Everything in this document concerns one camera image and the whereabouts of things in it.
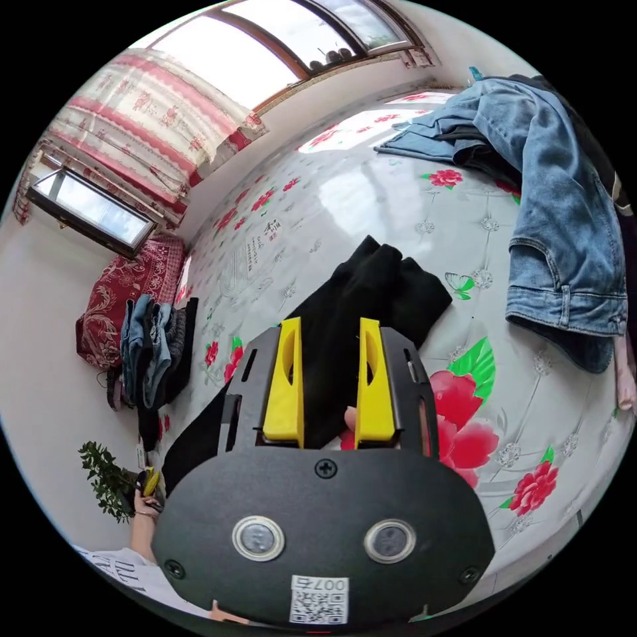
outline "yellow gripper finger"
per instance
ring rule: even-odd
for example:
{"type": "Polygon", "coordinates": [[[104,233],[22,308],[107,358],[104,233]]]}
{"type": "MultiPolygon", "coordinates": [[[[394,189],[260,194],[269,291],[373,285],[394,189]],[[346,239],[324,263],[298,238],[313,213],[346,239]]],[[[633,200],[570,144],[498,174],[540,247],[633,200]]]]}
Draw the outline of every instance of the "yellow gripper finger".
{"type": "Polygon", "coordinates": [[[281,323],[263,436],[275,443],[295,443],[302,449],[304,433],[301,319],[297,317],[281,323]]]}
{"type": "Polygon", "coordinates": [[[389,445],[395,434],[389,376],[380,323],[360,319],[360,361],[356,406],[356,448],[389,445]]]}

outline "curtain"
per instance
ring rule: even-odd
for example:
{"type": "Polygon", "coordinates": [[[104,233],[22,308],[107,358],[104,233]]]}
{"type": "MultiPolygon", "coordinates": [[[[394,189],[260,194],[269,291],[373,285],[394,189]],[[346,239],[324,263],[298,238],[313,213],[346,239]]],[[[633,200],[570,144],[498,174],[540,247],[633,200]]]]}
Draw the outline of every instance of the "curtain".
{"type": "Polygon", "coordinates": [[[258,116],[168,54],[128,49],[47,127],[27,162],[13,212],[22,224],[28,221],[29,175],[43,150],[174,229],[190,189],[266,133],[258,116]]]}

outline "person's finger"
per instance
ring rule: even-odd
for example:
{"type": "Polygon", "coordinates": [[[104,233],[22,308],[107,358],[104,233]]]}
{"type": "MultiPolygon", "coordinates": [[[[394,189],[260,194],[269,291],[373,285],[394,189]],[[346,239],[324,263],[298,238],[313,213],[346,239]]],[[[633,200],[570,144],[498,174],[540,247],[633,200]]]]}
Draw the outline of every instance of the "person's finger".
{"type": "MultiPolygon", "coordinates": [[[[420,414],[420,426],[421,426],[421,432],[423,435],[423,454],[425,453],[425,449],[424,449],[424,445],[425,445],[425,437],[427,436],[427,415],[425,414],[425,406],[423,404],[420,405],[420,409],[419,409],[419,414],[420,414]]],[[[345,424],[347,425],[347,428],[350,429],[351,431],[355,431],[356,430],[356,408],[355,407],[348,407],[345,410],[345,424]]]]}
{"type": "Polygon", "coordinates": [[[348,429],[351,429],[352,431],[356,430],[356,408],[355,407],[348,407],[347,410],[345,411],[345,424],[347,425],[348,429]]]}

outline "window frame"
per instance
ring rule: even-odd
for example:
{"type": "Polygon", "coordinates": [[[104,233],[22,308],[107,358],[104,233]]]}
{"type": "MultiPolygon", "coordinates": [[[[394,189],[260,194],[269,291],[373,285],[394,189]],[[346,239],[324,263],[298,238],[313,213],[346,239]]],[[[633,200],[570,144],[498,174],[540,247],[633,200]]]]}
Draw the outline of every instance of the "window frame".
{"type": "Polygon", "coordinates": [[[134,259],[139,254],[144,243],[148,240],[150,235],[157,229],[159,225],[156,221],[150,219],[150,217],[144,215],[138,210],[135,210],[117,197],[111,195],[104,188],[100,188],[96,184],[93,184],[89,180],[85,179],[82,175],[79,175],[78,173],[66,167],[58,168],[55,171],[51,171],[45,177],[34,181],[27,190],[27,199],[38,206],[41,210],[51,215],[54,219],[59,221],[60,225],[63,228],[71,228],[72,230],[79,232],[81,235],[87,237],[88,239],[91,239],[92,241],[95,241],[97,244],[100,244],[101,246],[109,250],[112,250],[116,254],[119,254],[126,259],[134,259]],[[106,232],[105,230],[98,228],[89,221],[83,219],[73,210],[70,210],[67,207],[61,205],[60,203],[55,201],[55,199],[51,199],[51,197],[43,194],[36,188],[37,185],[45,179],[53,178],[54,183],[51,186],[51,192],[57,195],[57,192],[62,185],[62,181],[66,178],[67,175],[69,178],[80,182],[86,188],[97,192],[100,196],[103,196],[105,199],[108,199],[110,202],[118,205],[120,208],[123,208],[130,215],[138,219],[142,219],[144,222],[146,222],[147,227],[144,229],[142,234],[140,234],[137,241],[133,245],[131,245],[117,237],[114,237],[109,232],[106,232]]]}
{"type": "Polygon", "coordinates": [[[196,15],[193,15],[189,20],[182,22],[175,28],[167,31],[157,40],[148,45],[147,48],[153,48],[157,46],[164,38],[168,37],[171,33],[174,33],[177,29],[180,29],[184,25],[201,17],[209,17],[214,20],[226,23],[231,27],[235,27],[251,38],[255,39],[262,46],[270,51],[273,55],[284,63],[294,75],[297,77],[297,81],[293,84],[288,84],[283,89],[268,97],[266,100],[257,104],[252,110],[255,113],[259,113],[265,109],[269,104],[276,100],[280,100],[287,93],[295,90],[303,83],[309,80],[329,74],[336,69],[346,68],[348,66],[356,66],[361,62],[373,60],[380,56],[389,53],[398,53],[400,51],[412,50],[412,49],[424,49],[425,43],[423,39],[416,33],[413,27],[407,22],[407,20],[401,16],[393,7],[389,6],[383,0],[357,0],[361,4],[365,5],[371,12],[377,15],[383,22],[387,24],[393,31],[398,30],[400,34],[406,36],[406,40],[400,42],[391,42],[389,44],[383,44],[371,49],[367,49],[358,35],[351,29],[343,20],[341,20],[335,13],[332,13],[322,5],[314,2],[313,0],[291,0],[296,4],[308,9],[314,13],[317,17],[322,19],[326,24],[330,25],[334,31],[336,31],[352,49],[352,57],[344,62],[337,62],[336,64],[330,64],[323,66],[320,70],[311,70],[284,42],[272,35],[269,31],[263,29],[261,26],[239,16],[235,13],[224,11],[227,7],[237,5],[244,0],[228,0],[227,2],[220,3],[209,8],[206,11],[202,11],[196,15]]]}

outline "green plant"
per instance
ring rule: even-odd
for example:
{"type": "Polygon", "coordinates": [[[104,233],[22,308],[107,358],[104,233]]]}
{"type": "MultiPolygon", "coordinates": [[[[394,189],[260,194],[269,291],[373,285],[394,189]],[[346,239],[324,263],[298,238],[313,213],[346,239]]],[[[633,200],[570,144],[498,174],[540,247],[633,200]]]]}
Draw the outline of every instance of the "green plant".
{"type": "Polygon", "coordinates": [[[130,499],[137,475],[117,466],[115,457],[103,445],[87,442],[78,452],[82,468],[88,471],[86,479],[93,479],[91,486],[102,513],[112,515],[117,523],[127,521],[133,515],[130,499]]]}

